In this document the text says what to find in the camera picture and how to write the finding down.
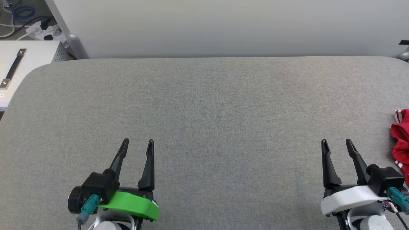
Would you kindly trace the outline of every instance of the blue cable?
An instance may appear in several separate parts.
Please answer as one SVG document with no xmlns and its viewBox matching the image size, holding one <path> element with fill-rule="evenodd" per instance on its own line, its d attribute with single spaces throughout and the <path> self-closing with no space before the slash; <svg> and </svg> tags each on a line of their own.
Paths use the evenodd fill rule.
<svg viewBox="0 0 409 230">
<path fill-rule="evenodd" d="M 11 10 L 11 13 L 14 15 L 14 20 L 19 22 L 19 23 L 27 23 L 28 21 L 25 21 L 36 13 L 36 9 L 33 7 L 29 6 L 22 6 L 22 7 L 17 7 L 21 3 L 21 0 L 19 0 Z"/>
<path fill-rule="evenodd" d="M 99 205 L 99 196 L 92 194 L 81 208 L 81 213 L 77 216 L 78 229 L 81 229 L 81 225 L 84 225 L 92 212 L 94 212 Z"/>
</svg>

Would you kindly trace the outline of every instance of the black cable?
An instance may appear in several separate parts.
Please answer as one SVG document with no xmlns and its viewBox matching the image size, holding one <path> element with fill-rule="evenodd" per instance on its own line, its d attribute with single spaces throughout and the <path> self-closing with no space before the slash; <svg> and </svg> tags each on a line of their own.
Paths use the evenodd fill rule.
<svg viewBox="0 0 409 230">
<path fill-rule="evenodd" d="M 396 215 L 398 216 L 399 220 L 402 222 L 403 226 L 405 227 L 406 230 L 409 230 L 409 227 L 406 225 L 405 221 L 403 218 L 399 215 L 399 213 L 395 212 Z"/>
<path fill-rule="evenodd" d="M 144 221 L 143 218 L 137 218 L 136 219 L 136 230 L 141 230 L 142 229 L 142 222 Z"/>
<path fill-rule="evenodd" d="M 78 60 L 74 55 L 72 55 L 72 54 L 70 54 L 70 53 L 68 53 L 68 52 L 67 52 L 67 54 L 68 54 L 68 56 L 69 56 L 72 60 Z"/>
<path fill-rule="evenodd" d="M 30 21 L 28 21 L 28 22 L 24 23 L 23 25 L 21 25 L 21 27 L 18 28 L 18 29 L 16 29 L 16 30 L 14 31 L 14 33 L 10 34 L 10 35 L 7 36 L 7 37 L 0 38 L 0 40 L 13 36 L 13 35 L 16 34 L 17 32 L 19 32 L 20 30 L 22 30 L 22 29 L 24 28 L 24 26 L 28 25 L 29 23 L 31 23 L 31 22 L 33 22 L 33 21 L 39 21 L 39 20 L 48 19 L 48 18 L 53 19 L 53 17 L 48 17 L 48 16 L 35 17 L 35 18 L 31 19 Z"/>
</svg>

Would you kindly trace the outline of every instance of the floor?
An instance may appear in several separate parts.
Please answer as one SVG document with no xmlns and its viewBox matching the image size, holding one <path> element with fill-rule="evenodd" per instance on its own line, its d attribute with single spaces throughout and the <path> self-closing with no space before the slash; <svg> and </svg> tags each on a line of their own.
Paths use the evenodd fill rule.
<svg viewBox="0 0 409 230">
<path fill-rule="evenodd" d="M 13 6 L 18 2 L 18 0 L 10 0 L 11 3 L 13 3 Z M 32 18 L 38 17 L 38 16 L 51 16 L 51 11 L 48 9 L 47 4 L 45 3 L 44 0 L 21 0 L 21 3 L 18 5 L 18 7 L 21 6 L 29 6 L 33 7 L 36 10 L 36 13 L 33 15 Z M 3 7 L 0 8 L 0 24 L 11 24 L 11 14 L 8 12 L 5 12 Z M 21 36 L 26 34 L 25 29 L 20 30 L 16 34 L 12 35 L 11 37 L 5 38 L 3 40 L 16 40 L 20 38 Z M 12 31 L 12 27 L 6 27 L 0 25 L 0 36 L 6 35 Z M 29 36 L 26 36 L 22 38 L 22 40 L 32 40 Z"/>
</svg>

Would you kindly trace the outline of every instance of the white cable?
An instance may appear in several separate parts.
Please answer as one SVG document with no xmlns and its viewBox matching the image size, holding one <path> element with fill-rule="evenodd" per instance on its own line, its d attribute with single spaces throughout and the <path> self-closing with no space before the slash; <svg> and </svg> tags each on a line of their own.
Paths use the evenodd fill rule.
<svg viewBox="0 0 409 230">
<path fill-rule="evenodd" d="M 398 210 L 396 209 L 395 205 L 392 202 L 387 201 L 387 203 L 391 206 L 394 213 L 398 212 Z"/>
<path fill-rule="evenodd" d="M 13 27 L 12 25 L 7 25 L 7 24 L 1 24 L 2 26 L 7 26 L 7 27 Z"/>
<path fill-rule="evenodd" d="M 12 35 L 14 33 L 15 29 L 16 29 L 16 27 L 14 26 L 14 15 L 13 15 L 13 13 L 11 11 L 6 10 L 6 8 L 4 6 L 3 6 L 3 9 L 4 9 L 4 11 L 11 13 L 11 26 L 13 27 L 13 30 L 10 33 L 6 34 L 6 35 L 0 36 L 0 38 L 5 38 L 5 37 L 8 37 L 8 36 Z"/>
<path fill-rule="evenodd" d="M 18 41 L 18 40 L 20 40 L 20 39 L 22 39 L 22 38 L 24 38 L 24 37 L 26 37 L 26 36 L 28 36 L 29 34 L 25 34 L 25 35 L 23 35 L 23 36 L 21 36 L 20 38 L 18 38 L 16 41 Z"/>
</svg>

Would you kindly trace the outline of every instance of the teal cable connector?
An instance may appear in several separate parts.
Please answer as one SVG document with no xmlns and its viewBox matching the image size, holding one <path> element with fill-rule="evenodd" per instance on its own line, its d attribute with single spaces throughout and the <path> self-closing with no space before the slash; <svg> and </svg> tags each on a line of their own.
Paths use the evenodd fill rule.
<svg viewBox="0 0 409 230">
<path fill-rule="evenodd" d="M 409 214 L 409 200 L 397 188 L 395 187 L 388 188 L 387 196 L 393 202 L 395 202 L 406 215 Z"/>
<path fill-rule="evenodd" d="M 77 216 L 77 223 L 84 225 L 90 217 L 91 213 L 97 209 L 99 205 L 99 196 L 93 194 L 85 202 L 84 206 L 81 208 L 81 213 Z"/>
</svg>

